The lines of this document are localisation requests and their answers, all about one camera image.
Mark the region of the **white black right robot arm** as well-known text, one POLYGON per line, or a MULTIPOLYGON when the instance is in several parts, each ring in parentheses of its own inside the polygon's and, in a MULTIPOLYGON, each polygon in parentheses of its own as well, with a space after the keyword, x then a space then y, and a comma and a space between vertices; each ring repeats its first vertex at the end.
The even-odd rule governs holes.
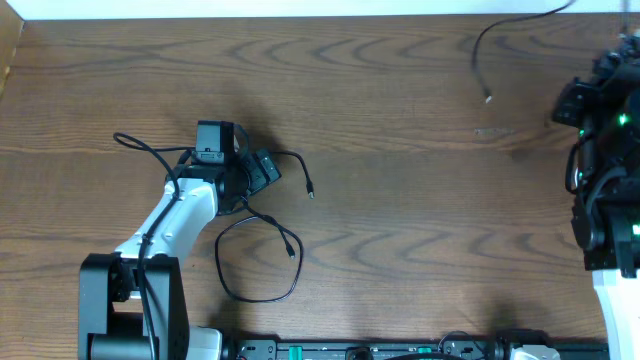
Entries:
POLYGON ((639 356, 639 37, 625 35, 553 108, 573 127, 564 186, 571 226, 604 316, 609 356, 639 356))

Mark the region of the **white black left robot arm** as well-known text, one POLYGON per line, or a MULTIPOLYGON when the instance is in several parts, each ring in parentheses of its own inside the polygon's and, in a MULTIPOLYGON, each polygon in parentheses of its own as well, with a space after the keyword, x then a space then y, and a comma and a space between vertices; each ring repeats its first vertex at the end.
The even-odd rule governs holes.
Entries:
POLYGON ((248 209, 250 196, 280 176, 266 149, 234 153, 227 163, 185 151, 140 228, 81 264, 78 358, 234 358, 219 330, 190 325, 182 267, 210 222, 248 209))

